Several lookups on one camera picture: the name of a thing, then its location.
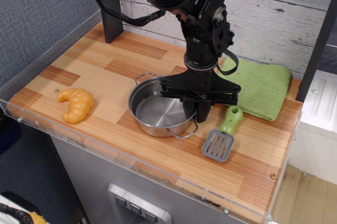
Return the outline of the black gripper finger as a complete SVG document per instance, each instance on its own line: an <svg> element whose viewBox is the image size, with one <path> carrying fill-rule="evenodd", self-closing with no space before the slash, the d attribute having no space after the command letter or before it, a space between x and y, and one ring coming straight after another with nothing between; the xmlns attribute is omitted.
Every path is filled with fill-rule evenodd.
<svg viewBox="0 0 337 224"><path fill-rule="evenodd" d="M183 110L187 118L192 118L196 112L195 101L187 96L181 97Z"/></svg>
<svg viewBox="0 0 337 224"><path fill-rule="evenodd" d="M211 109L211 101L203 100L197 103L196 119L198 123L205 122Z"/></svg>

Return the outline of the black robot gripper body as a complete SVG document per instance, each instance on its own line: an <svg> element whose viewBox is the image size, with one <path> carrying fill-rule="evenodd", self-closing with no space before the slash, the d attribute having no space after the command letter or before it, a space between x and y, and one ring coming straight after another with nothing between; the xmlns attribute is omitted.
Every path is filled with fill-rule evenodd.
<svg viewBox="0 0 337 224"><path fill-rule="evenodd" d="M161 95L166 98L183 100L184 97L194 101L211 101L212 104L237 105L241 87L218 76L213 70L183 73L160 78Z"/></svg>

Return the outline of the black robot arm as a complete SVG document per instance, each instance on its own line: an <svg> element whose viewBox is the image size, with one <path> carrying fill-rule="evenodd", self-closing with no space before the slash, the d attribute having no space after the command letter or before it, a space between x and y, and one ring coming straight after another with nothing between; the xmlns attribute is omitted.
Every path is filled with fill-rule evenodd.
<svg viewBox="0 0 337 224"><path fill-rule="evenodd" d="M147 0L156 8L170 12L180 21L186 40L184 64L187 70L160 79L161 95L176 98L185 112L195 112L204 122L216 103L237 105L241 88L218 76L214 69L226 54L237 64L238 58L228 50L234 33L227 22L224 0Z"/></svg>

